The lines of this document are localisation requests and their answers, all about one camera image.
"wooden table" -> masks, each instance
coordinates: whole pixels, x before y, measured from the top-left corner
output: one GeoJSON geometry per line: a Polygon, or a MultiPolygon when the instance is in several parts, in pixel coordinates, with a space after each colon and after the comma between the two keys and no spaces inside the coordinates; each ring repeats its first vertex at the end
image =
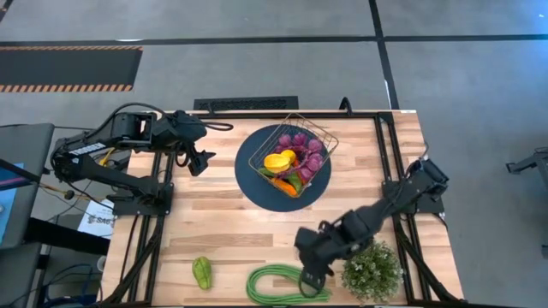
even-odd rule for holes
{"type": "MultiPolygon", "coordinates": [[[[419,118],[414,111],[394,111],[393,115],[402,160],[407,167],[425,149],[419,118]]],[[[288,213],[263,210],[250,202],[238,187],[234,173],[235,155],[243,140],[254,131],[278,124],[280,120],[223,120],[234,124],[234,130],[227,133],[208,130],[207,136],[198,141],[199,151],[206,149],[217,155],[199,177],[191,177],[186,168],[174,170],[176,192],[172,211],[164,225],[154,305],[252,305],[245,290],[247,275],[252,270],[275,263],[301,266],[293,247],[298,227],[315,229],[322,220],[333,221],[347,210],[373,204],[381,198],[380,183],[384,175],[373,120],[313,121],[340,142],[331,159],[331,180],[314,204],[288,213]],[[208,291],[200,290],[192,275],[191,264],[199,256],[212,261],[213,288],[208,291]]],[[[395,175],[390,136],[387,128],[383,131],[395,175]]],[[[151,153],[133,154],[128,173],[149,175],[152,159],[151,153]]],[[[105,297],[119,282],[133,220],[131,216],[125,216],[116,221],[102,280],[105,297]]],[[[426,263],[447,289],[461,298],[461,285],[444,225],[429,214],[417,214],[416,222],[426,263]]],[[[127,268],[134,260],[139,225],[140,222],[135,229],[127,268]]],[[[154,225],[152,221],[149,234],[154,225]]],[[[390,219],[384,222],[376,239],[384,240],[396,249],[390,219]]],[[[416,268],[413,261],[408,260],[415,298],[420,298],[416,268]]],[[[333,292],[328,305],[358,304],[343,288],[343,261],[336,261],[332,268],[336,275],[326,282],[333,292]]],[[[142,299],[145,293],[147,264],[141,273],[137,299],[142,299]]],[[[258,290],[272,294],[298,292],[283,278],[269,276],[259,281],[258,290]]],[[[390,303],[406,303],[403,286],[390,303]]]]}

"potted plant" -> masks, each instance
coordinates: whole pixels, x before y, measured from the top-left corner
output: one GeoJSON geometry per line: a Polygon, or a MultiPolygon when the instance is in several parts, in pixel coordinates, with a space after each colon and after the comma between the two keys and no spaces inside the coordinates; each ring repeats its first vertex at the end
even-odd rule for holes
{"type": "Polygon", "coordinates": [[[385,242],[373,241],[344,264],[342,284],[362,303],[373,299],[385,303],[402,284],[403,270],[394,251],[385,242]]]}

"hazard stripe mat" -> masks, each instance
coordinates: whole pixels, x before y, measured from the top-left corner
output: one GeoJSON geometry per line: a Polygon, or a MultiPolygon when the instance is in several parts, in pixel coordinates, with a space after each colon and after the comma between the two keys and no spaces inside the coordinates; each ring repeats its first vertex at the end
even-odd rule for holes
{"type": "Polygon", "coordinates": [[[127,92],[140,46],[0,47],[0,92],[127,92]]]}

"gray floor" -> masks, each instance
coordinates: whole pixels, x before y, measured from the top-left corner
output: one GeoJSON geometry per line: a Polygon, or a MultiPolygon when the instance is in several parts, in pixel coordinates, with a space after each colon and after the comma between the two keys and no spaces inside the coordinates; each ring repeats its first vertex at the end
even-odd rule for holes
{"type": "MultiPolygon", "coordinates": [[[[373,35],[367,3],[14,0],[0,40],[373,35]]],[[[548,33],[540,0],[378,0],[378,7],[385,35],[548,33]]],[[[509,175],[504,164],[548,145],[548,41],[387,47],[400,105],[419,111],[431,157],[451,178],[444,202],[466,298],[544,307],[548,192],[535,170],[509,175]]],[[[0,124],[94,127],[127,101],[172,110],[190,109],[195,98],[268,95],[298,95],[303,109],[334,108],[342,96],[356,109],[389,108],[373,43],[147,46],[132,92],[2,93],[0,124]]],[[[65,208],[41,193],[33,215],[65,208]]]]}

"orange bell pepper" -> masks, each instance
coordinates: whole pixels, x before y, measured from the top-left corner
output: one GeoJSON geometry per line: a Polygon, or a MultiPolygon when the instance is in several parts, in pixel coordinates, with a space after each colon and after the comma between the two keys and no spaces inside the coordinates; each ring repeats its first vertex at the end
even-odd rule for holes
{"type": "Polygon", "coordinates": [[[297,197],[297,191],[295,190],[293,185],[285,182],[284,180],[277,179],[277,178],[272,178],[271,181],[272,183],[274,183],[274,185],[276,185],[277,187],[285,191],[289,196],[297,197]]]}

